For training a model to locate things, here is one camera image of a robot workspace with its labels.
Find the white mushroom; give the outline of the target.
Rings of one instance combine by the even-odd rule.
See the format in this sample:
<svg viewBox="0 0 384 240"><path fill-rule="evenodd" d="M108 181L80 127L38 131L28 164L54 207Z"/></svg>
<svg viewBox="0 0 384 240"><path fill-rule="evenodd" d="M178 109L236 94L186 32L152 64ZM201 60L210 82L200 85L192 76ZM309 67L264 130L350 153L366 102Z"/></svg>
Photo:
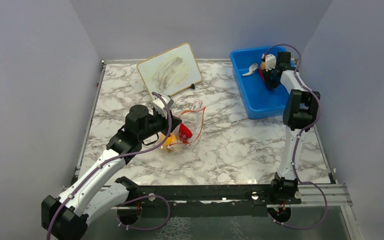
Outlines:
<svg viewBox="0 0 384 240"><path fill-rule="evenodd" d="M259 69L259 64L258 63L253 63L248 67L248 72L243 73L243 77L251 76Z"/></svg>

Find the yellow bell pepper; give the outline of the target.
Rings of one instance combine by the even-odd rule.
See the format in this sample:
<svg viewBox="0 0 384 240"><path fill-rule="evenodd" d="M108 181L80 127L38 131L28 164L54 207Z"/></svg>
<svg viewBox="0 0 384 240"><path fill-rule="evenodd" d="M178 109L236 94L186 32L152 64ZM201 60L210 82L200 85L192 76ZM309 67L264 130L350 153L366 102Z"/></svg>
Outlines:
<svg viewBox="0 0 384 240"><path fill-rule="evenodd" d="M164 151L170 151L172 145L176 144L177 142L178 142L178 139L176 135L174 133L171 133L160 147Z"/></svg>

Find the red chili pepper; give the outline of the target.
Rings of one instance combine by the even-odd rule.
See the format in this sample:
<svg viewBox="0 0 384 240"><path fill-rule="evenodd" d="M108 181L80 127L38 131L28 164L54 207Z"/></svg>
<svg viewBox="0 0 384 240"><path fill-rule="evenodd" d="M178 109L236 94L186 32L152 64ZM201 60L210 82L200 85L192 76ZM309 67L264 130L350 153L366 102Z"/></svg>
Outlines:
<svg viewBox="0 0 384 240"><path fill-rule="evenodd" d="M261 69L258 69L258 74L259 74L260 78L262 79L262 81L266 84L266 80L265 80L263 71Z"/></svg>
<svg viewBox="0 0 384 240"><path fill-rule="evenodd" d="M182 136L187 136L188 138L191 138L193 136L193 133L188 127L186 127L183 123L181 123L179 126L178 135L179 135L179 138Z"/></svg>

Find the clear zip bag orange zipper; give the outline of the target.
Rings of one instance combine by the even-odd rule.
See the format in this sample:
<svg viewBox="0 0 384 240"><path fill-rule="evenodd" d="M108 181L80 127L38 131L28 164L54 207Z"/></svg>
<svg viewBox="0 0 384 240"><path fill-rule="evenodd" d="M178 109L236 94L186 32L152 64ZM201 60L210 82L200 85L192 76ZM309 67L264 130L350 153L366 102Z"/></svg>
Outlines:
<svg viewBox="0 0 384 240"><path fill-rule="evenodd" d="M182 112L178 111L174 114L175 117L178 117L180 120L182 120L181 124L184 124L186 127L190 129L190 131L193 133L193 136L190 138L188 144L182 143L182 141L179 138L180 125L178 125L176 128L174 128L174 131L172 132L177 137L177 143L172 145L172 147L170 148L170 151L165 150L166 152L169 152L169 153L180 152L198 143L198 139L203 132L204 115L205 115L206 108L207 107L205 106L199 110L184 110Z"/></svg>

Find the peach fruit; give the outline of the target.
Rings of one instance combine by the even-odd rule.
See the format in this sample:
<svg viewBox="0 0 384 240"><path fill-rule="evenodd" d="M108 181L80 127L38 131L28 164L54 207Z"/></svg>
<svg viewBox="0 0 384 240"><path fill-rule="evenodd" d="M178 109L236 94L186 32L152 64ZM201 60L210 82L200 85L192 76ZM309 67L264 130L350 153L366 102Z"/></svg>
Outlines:
<svg viewBox="0 0 384 240"><path fill-rule="evenodd" d="M265 71L265 70L266 70L266 63L265 63L265 62L262 62L262 63L260 64L260 69L261 69L262 71Z"/></svg>

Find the red grape bunch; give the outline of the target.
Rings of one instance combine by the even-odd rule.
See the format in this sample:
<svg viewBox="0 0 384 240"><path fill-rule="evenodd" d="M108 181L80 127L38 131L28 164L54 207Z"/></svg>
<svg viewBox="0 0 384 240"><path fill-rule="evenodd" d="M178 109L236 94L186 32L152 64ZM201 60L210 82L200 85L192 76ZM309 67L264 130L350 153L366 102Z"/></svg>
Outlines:
<svg viewBox="0 0 384 240"><path fill-rule="evenodd" d="M181 142L184 143L184 144L188 144L188 143L189 143L189 140L190 140L190 138L187 137L187 136L182 136L182 137L180 137L179 139L180 139Z"/></svg>

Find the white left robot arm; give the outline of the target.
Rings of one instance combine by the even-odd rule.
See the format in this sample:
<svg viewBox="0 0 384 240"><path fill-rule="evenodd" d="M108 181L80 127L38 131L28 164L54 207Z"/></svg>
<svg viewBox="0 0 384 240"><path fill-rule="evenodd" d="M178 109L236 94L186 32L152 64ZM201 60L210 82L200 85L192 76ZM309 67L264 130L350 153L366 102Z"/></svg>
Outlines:
<svg viewBox="0 0 384 240"><path fill-rule="evenodd" d="M101 189L135 156L157 148L143 150L146 139L154 135L167 138L181 123L166 104L154 105L152 113L141 104L131 107L124 125L110 138L94 165L57 197L48 195L42 201L41 225L46 239L80 240L89 225L110 208L142 200L137 193L139 186L126 177L117 179L105 191Z"/></svg>

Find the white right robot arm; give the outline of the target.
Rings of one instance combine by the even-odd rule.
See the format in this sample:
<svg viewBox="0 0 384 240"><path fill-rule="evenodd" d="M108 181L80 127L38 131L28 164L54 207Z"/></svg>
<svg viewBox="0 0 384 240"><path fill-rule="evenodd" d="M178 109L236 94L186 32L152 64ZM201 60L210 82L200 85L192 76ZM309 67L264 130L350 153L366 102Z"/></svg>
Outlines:
<svg viewBox="0 0 384 240"><path fill-rule="evenodd" d="M265 53L258 73L269 90L284 86L288 99L282 115L286 126L285 146L280 166L271 188L269 199L280 204L294 198L298 191L298 164L304 140L318 116L320 93L312 91L301 79L297 68L291 64L291 53L278 52L277 55Z"/></svg>

